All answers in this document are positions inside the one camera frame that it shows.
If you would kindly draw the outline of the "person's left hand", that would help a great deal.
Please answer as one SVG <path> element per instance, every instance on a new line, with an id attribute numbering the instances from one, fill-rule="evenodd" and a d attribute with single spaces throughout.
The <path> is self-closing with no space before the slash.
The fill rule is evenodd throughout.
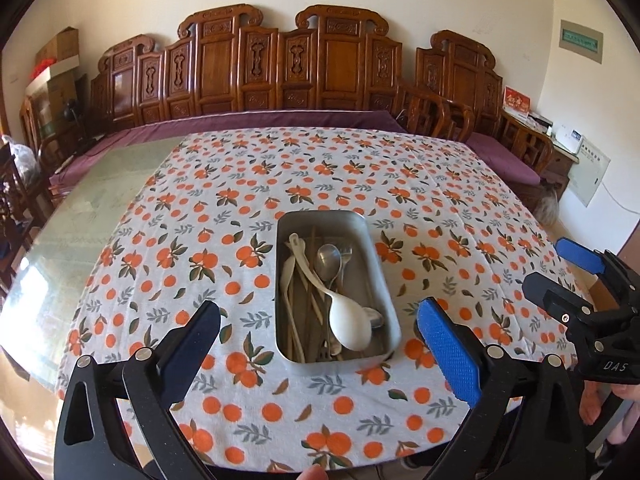
<path id="1" fill-rule="evenodd" d="M 311 465 L 302 471 L 297 480 L 328 480 L 329 476 L 326 471 L 318 464 Z"/>

